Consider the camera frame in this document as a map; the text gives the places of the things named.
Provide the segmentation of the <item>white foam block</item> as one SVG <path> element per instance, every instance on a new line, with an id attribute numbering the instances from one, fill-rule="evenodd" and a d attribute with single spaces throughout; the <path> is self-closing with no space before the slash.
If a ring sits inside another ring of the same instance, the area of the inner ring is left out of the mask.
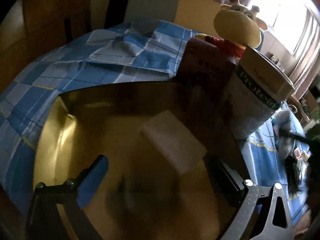
<path id="1" fill-rule="evenodd" d="M 206 147 L 169 110 L 144 122 L 141 132 L 179 174 L 190 171 L 207 153 Z"/>

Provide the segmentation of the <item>open cardboard box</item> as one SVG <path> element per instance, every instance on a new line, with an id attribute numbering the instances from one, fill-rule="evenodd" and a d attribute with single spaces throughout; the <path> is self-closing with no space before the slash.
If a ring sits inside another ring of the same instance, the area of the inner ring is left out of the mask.
<path id="1" fill-rule="evenodd" d="M 169 110 L 206 147 L 190 171 L 179 174 L 141 132 L 144 122 Z M 200 116 L 200 90 L 178 82 L 133 82 L 61 94 L 50 110 L 36 151 L 34 188 L 75 179 L 99 155 L 105 174 L 84 213 L 102 239 L 216 239 L 235 208 L 209 178 L 221 161 L 241 176 L 240 149 L 218 151 Z M 70 239 L 78 239 L 57 205 Z"/>

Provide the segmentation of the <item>dark red box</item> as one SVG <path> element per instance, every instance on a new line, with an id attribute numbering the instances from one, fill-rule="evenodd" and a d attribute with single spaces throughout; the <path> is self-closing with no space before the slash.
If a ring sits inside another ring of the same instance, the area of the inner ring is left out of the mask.
<path id="1" fill-rule="evenodd" d="M 200 90 L 200 116 L 209 122 L 210 139 L 218 151 L 232 155 L 239 146 L 230 131 L 233 107 L 224 98 L 224 91 L 236 60 L 221 46 L 193 37 L 187 42 L 174 77 L 176 82 Z"/>

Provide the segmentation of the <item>white protein powder tub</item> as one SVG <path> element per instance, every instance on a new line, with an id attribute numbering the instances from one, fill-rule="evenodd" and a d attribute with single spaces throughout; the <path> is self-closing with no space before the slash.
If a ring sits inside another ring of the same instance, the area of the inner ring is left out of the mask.
<path id="1" fill-rule="evenodd" d="M 292 81 L 261 52 L 247 46 L 225 88 L 231 131 L 245 140 L 295 91 Z"/>

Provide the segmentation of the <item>pinkish window curtain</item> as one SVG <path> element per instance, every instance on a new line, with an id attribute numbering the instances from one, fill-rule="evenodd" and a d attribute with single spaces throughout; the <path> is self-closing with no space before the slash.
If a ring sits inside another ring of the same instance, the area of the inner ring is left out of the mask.
<path id="1" fill-rule="evenodd" d="M 212 0 L 227 3 L 229 0 Z M 311 0 L 239 0 L 259 7 L 267 30 L 295 59 L 289 78 L 301 98 L 319 71 L 319 12 Z"/>

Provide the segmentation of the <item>blue plaid bed sheet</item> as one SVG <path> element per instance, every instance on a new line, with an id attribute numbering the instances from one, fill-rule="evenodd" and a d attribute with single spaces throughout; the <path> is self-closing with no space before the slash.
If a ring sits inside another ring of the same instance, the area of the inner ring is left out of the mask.
<path id="1" fill-rule="evenodd" d="M 166 22 L 98 29 L 39 57 L 1 94 L 1 185 L 22 215 L 33 189 L 35 149 L 62 92 L 173 77 L 195 31 Z"/>

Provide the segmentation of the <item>yellow giraffe plush toy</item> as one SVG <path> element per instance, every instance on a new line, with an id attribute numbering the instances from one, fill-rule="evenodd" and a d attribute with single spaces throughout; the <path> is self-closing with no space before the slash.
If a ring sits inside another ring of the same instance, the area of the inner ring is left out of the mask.
<path id="1" fill-rule="evenodd" d="M 267 30 L 267 24 L 257 17 L 259 7 L 254 5 L 248 9 L 239 0 L 229 1 L 230 5 L 220 5 L 220 11 L 213 20 L 218 38 L 207 34 L 197 34 L 195 37 L 216 46 L 226 59 L 240 59 L 247 46 L 259 47 L 261 31 Z"/>

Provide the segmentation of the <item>brown wooden wardrobe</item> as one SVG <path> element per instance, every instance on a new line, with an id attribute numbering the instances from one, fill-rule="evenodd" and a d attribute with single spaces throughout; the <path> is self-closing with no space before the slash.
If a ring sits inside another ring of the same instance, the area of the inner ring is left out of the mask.
<path id="1" fill-rule="evenodd" d="M 91 0 L 1 0 L 1 90 L 31 62 L 88 33 Z"/>

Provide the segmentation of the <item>grey yellow blue headboard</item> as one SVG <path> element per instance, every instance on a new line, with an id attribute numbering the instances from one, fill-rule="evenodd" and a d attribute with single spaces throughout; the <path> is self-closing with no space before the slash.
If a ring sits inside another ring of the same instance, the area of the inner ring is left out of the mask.
<path id="1" fill-rule="evenodd" d="M 218 38 L 213 20 L 220 5 L 212 0 L 129 0 L 125 22 L 164 20 Z"/>

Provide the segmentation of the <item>black rolled mat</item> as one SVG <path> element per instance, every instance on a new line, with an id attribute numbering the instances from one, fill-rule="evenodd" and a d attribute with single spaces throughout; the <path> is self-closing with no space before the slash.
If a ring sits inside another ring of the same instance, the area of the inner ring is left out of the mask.
<path id="1" fill-rule="evenodd" d="M 124 22 L 129 0 L 109 0 L 104 28 L 112 28 Z"/>

